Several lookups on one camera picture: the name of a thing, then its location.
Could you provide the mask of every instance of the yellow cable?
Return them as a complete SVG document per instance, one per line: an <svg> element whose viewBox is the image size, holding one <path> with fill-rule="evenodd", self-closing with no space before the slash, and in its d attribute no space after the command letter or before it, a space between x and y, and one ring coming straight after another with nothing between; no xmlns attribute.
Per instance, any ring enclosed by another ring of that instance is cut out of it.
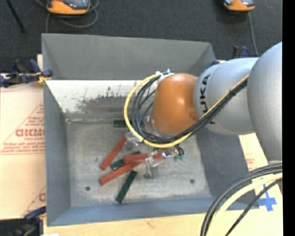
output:
<svg viewBox="0 0 295 236"><path fill-rule="evenodd" d="M241 81L239 81L235 86L233 86L230 91L234 90L239 84L241 84L243 81L247 80L248 78L249 78L249 74L247 74L244 78L241 79ZM201 118L208 115L210 111L216 107L217 104L219 104L224 98L226 98L226 96L228 96L228 94L229 94L229 91L226 94L224 94L224 96L220 98L212 107L210 107L209 110L206 111L206 113L203 116L201 116Z"/></svg>
<svg viewBox="0 0 295 236"><path fill-rule="evenodd" d="M129 118L128 118L128 105L129 105L129 102L130 102L130 99L132 97L132 95L135 93L135 91L140 87L142 86L144 83L156 78L157 76L159 76L159 74L154 74L154 75L151 75L147 78L145 78L144 80L140 81L129 93L128 97L126 98L126 101L125 101L125 104L124 104L124 108L123 108L123 115L124 115L124 119L125 119L125 122L129 128L129 130L133 133L133 135L139 139L140 142L144 142L145 144L147 145L150 145L152 147L155 147L155 148L168 148L168 147L172 147L172 146L175 146L181 142L183 142L184 140L186 140L191 134L192 132L182 136L181 138L175 140L174 142L171 142L171 143L167 143L167 144L156 144L156 143L152 143L150 141L147 141L144 139L144 137L142 137L140 134L138 134L134 128L131 126L130 124L130 121L129 121ZM233 90L235 87L237 87L240 83L242 83L244 80L248 79L249 77L249 74L246 75L240 82L238 82L231 90ZM203 118L204 116L208 115L210 113L210 111L217 105L219 104L226 96L228 95L228 92L222 97L220 98L201 118Z"/></svg>
<svg viewBox="0 0 295 236"><path fill-rule="evenodd" d="M135 93L135 91L140 87L142 86L144 83L156 78L157 76L159 76L159 74L154 74L154 75L151 75L147 78L145 78L144 80L140 81L129 93L128 97L126 98L126 101L124 103L124 108L123 108L123 115L124 115L124 120L129 128L129 130L133 133L133 135L139 139L140 142L144 142L145 144L147 145L150 145L152 147L155 147L155 148L168 148L168 147L172 147L172 146L175 146L179 143L181 143L182 141L184 141L186 138L188 138L192 132L188 133L187 135L177 139L176 141L174 142L171 142L171 143L168 143L168 144L156 144L156 143L152 143L150 141L147 141L144 139L144 137L142 137L141 135L139 135L135 130L134 128L131 126L130 124L130 121L129 121L129 118L128 118L128 105L129 105L129 102L130 102L130 99L132 97L132 95Z"/></svg>
<svg viewBox="0 0 295 236"><path fill-rule="evenodd" d="M242 189L240 189L239 191L237 191L236 193L234 193L232 196L230 196L226 201L225 203L220 207L220 209L215 213L215 215L212 217L212 220L211 220L211 224L208 228L208 231L207 231L207 234L206 236L210 236L212 235L212 230L214 228L214 224L216 223L216 221L218 220L218 218L221 216L221 214L223 212L225 212L227 210L227 208L233 203L235 202L238 198L240 198L242 195L244 195L245 193L251 191L252 189L256 188L256 187L259 187L263 184L266 184L268 182L273 182L279 178L282 177L282 173L277 173L275 175L271 175L269 177L266 177L266 178L263 178L263 179L260 179Z"/></svg>

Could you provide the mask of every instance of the black wire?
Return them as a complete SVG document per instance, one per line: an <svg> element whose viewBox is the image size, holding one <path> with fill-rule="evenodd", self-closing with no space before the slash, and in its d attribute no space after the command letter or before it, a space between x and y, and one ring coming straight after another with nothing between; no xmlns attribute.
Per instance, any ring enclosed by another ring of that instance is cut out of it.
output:
<svg viewBox="0 0 295 236"><path fill-rule="evenodd" d="M251 209L251 207L254 205L254 203L270 188L272 188L273 186L275 186L278 182L280 182L282 178L279 178L275 181L273 181L271 184L269 184L266 188L264 188L257 196L255 196L255 198L248 204L248 206L246 207L246 209L242 212L242 214L238 217L238 219L233 223L233 225L231 226L231 228L228 230L228 232L225 234L225 236L228 236L233 229L239 224L239 222L244 218L244 216L248 213L248 211Z"/></svg>
<svg viewBox="0 0 295 236"><path fill-rule="evenodd" d="M256 177L263 177L265 175L269 174L276 174L282 172L282 162L276 163L276 164L270 164L263 167L260 167L258 169L252 170L245 174L244 176L238 178L235 182L230 184L211 204L209 207L206 216L204 218L204 221L202 223L200 236L205 236L208 230L208 227L211 223L212 217L215 214L216 210L218 209L219 205L223 201L223 199L235 188L238 186L243 186L247 181L250 181Z"/></svg>
<svg viewBox="0 0 295 236"><path fill-rule="evenodd" d="M139 111L141 106L143 105L143 102L141 101L143 98L144 93L149 89L149 87L159 79L159 77L156 77L146 84L144 84L141 89L139 90L138 94L136 95L132 107L132 126L135 129L135 131L140 134L145 140L148 140L152 143L157 144L165 144L165 143L171 143L176 141L177 139L180 139L181 137L185 136L188 133L191 133L190 136L194 135L200 128L207 125L217 114L218 112L232 99L239 91L241 91L243 88L247 86L248 79L242 81L240 84L238 84L234 89L230 90L229 93L217 104L213 109L210 110L205 116L200 118L196 123L194 123L192 126L188 127L187 129L183 130L177 135L174 135L170 138L162 138L160 136L155 136L151 133L144 132L140 128L140 118L139 118Z"/></svg>

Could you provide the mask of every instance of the gray carpet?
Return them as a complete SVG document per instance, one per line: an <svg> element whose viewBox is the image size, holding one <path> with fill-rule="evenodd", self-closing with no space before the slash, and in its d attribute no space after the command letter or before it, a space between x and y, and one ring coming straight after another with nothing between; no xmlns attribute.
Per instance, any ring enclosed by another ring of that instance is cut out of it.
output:
<svg viewBox="0 0 295 236"><path fill-rule="evenodd" d="M254 0L251 23L259 55L282 41L283 0ZM0 0L0 72L10 71L15 59L27 64L41 52L48 12L34 0L11 0L27 33L20 28L5 0ZM49 32L96 34L205 41L218 59L230 59L234 45L255 55L247 16L234 16L217 0L100 0L98 20L90 28L76 29L51 17ZM93 20L90 14L81 21ZM0 222L0 236L24 221Z"/></svg>

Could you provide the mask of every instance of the gray bin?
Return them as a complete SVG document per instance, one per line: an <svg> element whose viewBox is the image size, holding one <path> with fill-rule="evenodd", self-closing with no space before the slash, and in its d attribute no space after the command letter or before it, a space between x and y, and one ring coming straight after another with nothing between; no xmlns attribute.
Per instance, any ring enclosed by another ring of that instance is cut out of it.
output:
<svg viewBox="0 0 295 236"><path fill-rule="evenodd" d="M127 132L114 127L136 80L168 67L194 75L215 59L209 43L164 39L42 34L47 225L71 225L206 212L214 198L247 171L238 136L206 128L181 146L181 161L166 159L159 177L143 178L144 164L120 205L115 198L127 174L101 186L111 171L100 164ZM140 150L122 148L114 161ZM243 208L243 202L232 208Z"/></svg>

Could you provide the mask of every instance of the clamp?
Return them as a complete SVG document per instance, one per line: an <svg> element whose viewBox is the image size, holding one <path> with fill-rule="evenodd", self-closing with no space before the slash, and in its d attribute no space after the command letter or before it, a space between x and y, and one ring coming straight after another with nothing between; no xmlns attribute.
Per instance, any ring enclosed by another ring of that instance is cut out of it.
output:
<svg viewBox="0 0 295 236"><path fill-rule="evenodd" d="M18 84L25 84L30 82L42 83L45 80L51 79L53 76L52 70L41 71L37 62L34 59L29 61L32 71L27 71L17 59L12 66L12 72L6 75L0 75L0 87L9 87Z"/></svg>

